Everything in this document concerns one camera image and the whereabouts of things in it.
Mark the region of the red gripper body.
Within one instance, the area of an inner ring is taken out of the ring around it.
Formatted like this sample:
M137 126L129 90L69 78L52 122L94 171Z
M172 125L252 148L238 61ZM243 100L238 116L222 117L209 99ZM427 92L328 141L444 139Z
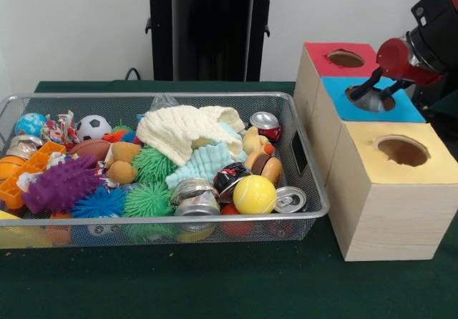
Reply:
M385 41L376 61L385 77L418 85L437 83L443 75L444 41L434 37L399 37Z

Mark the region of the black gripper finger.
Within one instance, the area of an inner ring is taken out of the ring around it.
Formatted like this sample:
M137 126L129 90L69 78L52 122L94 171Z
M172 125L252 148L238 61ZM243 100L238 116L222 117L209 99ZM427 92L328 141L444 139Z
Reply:
M410 87L413 82L409 80L399 80L395 81L391 86L383 89L379 95L379 104L378 109L393 109L396 106L395 99L393 95L397 93L399 90L405 90L406 88Z
M349 98L362 98L370 89L372 89L380 81L382 76L383 69L381 67L378 67L372 72L371 76L364 83L357 86L349 87Z

